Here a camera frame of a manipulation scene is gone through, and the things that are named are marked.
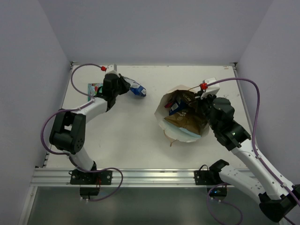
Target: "white table surface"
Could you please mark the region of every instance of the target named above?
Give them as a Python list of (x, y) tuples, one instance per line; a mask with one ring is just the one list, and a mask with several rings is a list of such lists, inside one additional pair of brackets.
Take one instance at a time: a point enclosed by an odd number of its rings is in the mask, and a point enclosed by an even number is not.
[[(223, 66), (118, 66), (118, 72), (142, 84), (145, 98), (131, 91), (118, 96), (107, 113), (91, 120), (86, 126), (85, 148), (98, 168), (118, 167), (136, 169), (183, 169), (210, 166), (219, 159), (238, 169), (246, 166), (225, 147), (213, 132), (202, 139), (184, 143), (169, 140), (159, 127), (154, 112), (161, 97), (173, 87), (183, 84), (194, 87), (203, 80), (234, 77), (232, 67)], [(104, 72), (86, 66), (77, 70), (74, 84), (87, 92), (88, 83), (101, 83)], [(235, 108), (234, 119), (250, 131), (238, 85), (235, 81), (220, 84), (219, 97), (226, 97)], [(63, 108), (75, 108), (87, 102), (87, 97), (76, 92), (69, 83)], [(65, 156), (50, 155), (47, 167), (73, 167)]]

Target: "gray wall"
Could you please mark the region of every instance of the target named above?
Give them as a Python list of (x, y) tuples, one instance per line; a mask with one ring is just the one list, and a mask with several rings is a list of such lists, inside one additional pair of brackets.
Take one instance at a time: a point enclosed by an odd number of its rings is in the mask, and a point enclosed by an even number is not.
[(37, 0), (2, 0), (0, 31), (0, 224), (15, 225), (45, 158), (39, 132), (61, 106), (69, 63)]
[(237, 62), (272, 0), (39, 0), (69, 60)]
[[(275, 0), (238, 63), (238, 75), (257, 82), (261, 108), (257, 142), (276, 168), (300, 184), (300, 1)], [(253, 121), (256, 93), (242, 90)], [(297, 207), (294, 218), (300, 210)]]

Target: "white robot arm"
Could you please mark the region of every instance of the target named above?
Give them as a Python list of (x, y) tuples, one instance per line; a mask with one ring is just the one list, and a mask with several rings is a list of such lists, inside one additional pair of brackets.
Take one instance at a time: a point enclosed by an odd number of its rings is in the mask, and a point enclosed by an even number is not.
[[(75, 110), (61, 110), (56, 113), (49, 141), (77, 167), (72, 171), (70, 184), (89, 185), (101, 180), (103, 185), (106, 177), (111, 179), (112, 171), (96, 171), (96, 163), (84, 148), (85, 126), (99, 114), (109, 111), (115, 104), (116, 97), (128, 92), (129, 88), (130, 84), (118, 74), (117, 66), (109, 65), (105, 68), (103, 86), (97, 90), (91, 101)], [(88, 188), (85, 190), (80, 189), (81, 196), (88, 195), (90, 198), (90, 195), (98, 194), (98, 191), (91, 193)]]
[(214, 163), (209, 171), (197, 171), (195, 178), (234, 185), (253, 198), (270, 220), (279, 222), (296, 205), (296, 199), (300, 199), (300, 185), (293, 185), (256, 146), (253, 149), (250, 134), (233, 120), (234, 108), (229, 100), (216, 97), (219, 84), (208, 85), (215, 81), (211, 78), (200, 85), (202, 90), (197, 94), (196, 111), (207, 118), (218, 142), (245, 163), (258, 181), (238, 172), (223, 160)]

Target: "metal frame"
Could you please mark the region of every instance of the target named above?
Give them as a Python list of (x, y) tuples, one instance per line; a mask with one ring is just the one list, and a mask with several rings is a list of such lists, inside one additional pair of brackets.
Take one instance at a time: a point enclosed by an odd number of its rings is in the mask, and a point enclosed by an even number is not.
[[(70, 185), (69, 171), (73, 168), (37, 168), (34, 171), (31, 187), (93, 187), (94, 185)], [(203, 188), (196, 185), (194, 171), (198, 169), (121, 169), (124, 179), (122, 188)], [(254, 178), (248, 169), (239, 170), (242, 174)], [(121, 175), (112, 173), (112, 184), (102, 186), (117, 187)]]
[(27, 225), (37, 190), (37, 187), (29, 187), (22, 214), (20, 216), (19, 225)]

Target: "purple cable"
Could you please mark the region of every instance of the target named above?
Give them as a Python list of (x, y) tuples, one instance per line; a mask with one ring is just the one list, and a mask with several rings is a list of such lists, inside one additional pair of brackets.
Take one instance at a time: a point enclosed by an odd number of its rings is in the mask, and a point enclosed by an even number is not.
[[(227, 184), (227, 183), (217, 184), (217, 185), (213, 186), (213, 187), (208, 191), (208, 194), (207, 194), (207, 197), (206, 197), (206, 205), (207, 205), (207, 209), (208, 209), (208, 211), (210, 212), (211, 216), (212, 216), (218, 223), (220, 223), (221, 225), (226, 225), (224, 222), (220, 221), (220, 220), (217, 218), (217, 216), (212, 212), (212, 210), (211, 210), (211, 208), (210, 208), (210, 193), (212, 192), (213, 189), (215, 189), (216, 187), (222, 186), (222, 185), (229, 185), (229, 184)], [(235, 225), (240, 225), (241, 222), (243, 221), (243, 213), (242, 213), (242, 211), (241, 211), (238, 207), (236, 207), (235, 205), (233, 205), (233, 204), (231, 204), (231, 203), (229, 203), (229, 202), (221, 201), (221, 203), (224, 203), (224, 204), (226, 204), (226, 205), (230, 205), (230, 206), (234, 207), (237, 211), (239, 211), (239, 213), (240, 213), (240, 220), (239, 220), (239, 222), (236, 223)]]
[(98, 68), (100, 68), (100, 69), (102, 69), (102, 66), (99, 66), (99, 65), (94, 64), (94, 63), (85, 63), (85, 64), (81, 64), (80, 66), (76, 67), (76, 68), (73, 70), (72, 74), (71, 74), (70, 80), (71, 80), (71, 84), (72, 84), (73, 88), (74, 88), (76, 91), (78, 91), (80, 94), (83, 94), (83, 95), (85, 95), (85, 96), (88, 96), (88, 97), (92, 98), (93, 96), (91, 96), (91, 95), (89, 95), (89, 94), (86, 94), (86, 93), (80, 91), (79, 89), (77, 89), (77, 88), (74, 86), (74, 83), (73, 83), (73, 75), (74, 75), (74, 73), (76, 72), (76, 70), (78, 70), (79, 68), (84, 67), (84, 66), (96, 66), (96, 67), (98, 67)]
[(102, 198), (89, 199), (89, 201), (91, 201), (91, 202), (98, 202), (98, 201), (101, 201), (101, 200), (103, 200), (103, 199), (106, 199), (106, 198), (112, 196), (114, 193), (116, 193), (116, 192), (120, 189), (120, 187), (121, 187), (121, 185), (122, 185), (122, 183), (123, 183), (123, 173), (122, 173), (122, 171), (119, 170), (118, 168), (115, 168), (115, 167), (109, 167), (109, 168), (105, 168), (105, 169), (102, 169), (102, 170), (85, 170), (85, 169), (82, 169), (81, 167), (77, 166), (76, 163), (73, 161), (73, 159), (72, 159), (71, 157), (69, 158), (69, 160), (70, 160), (70, 162), (71, 162), (76, 168), (78, 168), (79, 170), (81, 170), (81, 171), (83, 171), (83, 172), (86, 172), (86, 173), (100, 173), (100, 172), (106, 171), (106, 170), (116, 170), (116, 171), (118, 171), (118, 172), (121, 174), (121, 181), (120, 181), (120, 184), (117, 186), (116, 189), (114, 189), (114, 191), (112, 191), (110, 194), (108, 194), (108, 195), (106, 195), (106, 196), (104, 196), (104, 197), (102, 197)]
[[(83, 105), (81, 107), (81, 109), (91, 105), (93, 103), (93, 101), (89, 101), (87, 104)], [(54, 154), (54, 155), (68, 155), (67, 153), (64, 153), (64, 152), (55, 152), (55, 151), (52, 151), (50, 148), (48, 148), (48, 146), (46, 145), (45, 143), (45, 140), (44, 140), (44, 131), (45, 131), (45, 127), (47, 125), (47, 123), (49, 122), (49, 120), (51, 120), (52, 117), (56, 116), (58, 113), (62, 113), (62, 112), (75, 112), (75, 111), (79, 111), (80, 109), (77, 108), (77, 109), (62, 109), (62, 110), (58, 110), (56, 113), (52, 114), (48, 119), (46, 119), (45, 123), (43, 124), (42, 126), (42, 129), (41, 129), (41, 134), (40, 134), (40, 137), (41, 137), (41, 142), (42, 142), (42, 145), (43, 147), (46, 149), (46, 151)]]
[(291, 221), (289, 218), (287, 218), (287, 217), (283, 217), (284, 219), (286, 219), (290, 224), (292, 224), (292, 225), (296, 225), (293, 221)]
[[(213, 83), (207, 84), (207, 87), (212, 86), (217, 83), (221, 83), (221, 82), (225, 82), (225, 81), (234, 81), (234, 80), (250, 82), (255, 86), (255, 89), (256, 89), (257, 105), (256, 105), (255, 119), (254, 119), (253, 132), (252, 132), (252, 147), (253, 147), (255, 155), (258, 156), (259, 154), (258, 154), (258, 152), (256, 150), (256, 146), (255, 146), (255, 132), (256, 132), (256, 127), (257, 127), (258, 111), (259, 111), (259, 105), (260, 105), (260, 92), (259, 92), (257, 84), (254, 81), (249, 80), (247, 78), (236, 78), (235, 77), (235, 78), (226, 78), (226, 79), (222, 79), (219, 81), (215, 81)], [(266, 170), (287, 190), (287, 192), (294, 198), (296, 203), (300, 206), (300, 201), (297, 199), (297, 197), (294, 195), (294, 193), (287, 186), (283, 185), (284, 183), (282, 182), (282, 180), (278, 176), (276, 176), (276, 174), (268, 167), (268, 165), (264, 162), (263, 159), (261, 159), (259, 157), (258, 157), (258, 159), (263, 164), (263, 166), (266, 168)]]

